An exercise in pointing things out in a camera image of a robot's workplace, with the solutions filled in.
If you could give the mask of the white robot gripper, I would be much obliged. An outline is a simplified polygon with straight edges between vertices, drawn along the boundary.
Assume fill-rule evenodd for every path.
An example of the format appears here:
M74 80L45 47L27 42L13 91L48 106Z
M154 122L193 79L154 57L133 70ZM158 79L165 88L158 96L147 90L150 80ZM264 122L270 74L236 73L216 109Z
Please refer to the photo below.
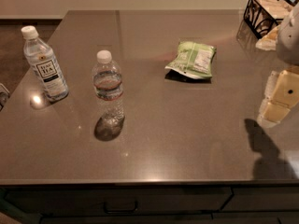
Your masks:
M299 65L299 4L255 45L261 50L276 50L280 60ZM299 67L291 66L281 72L272 71L264 91L257 122L272 128L283 121L299 103Z

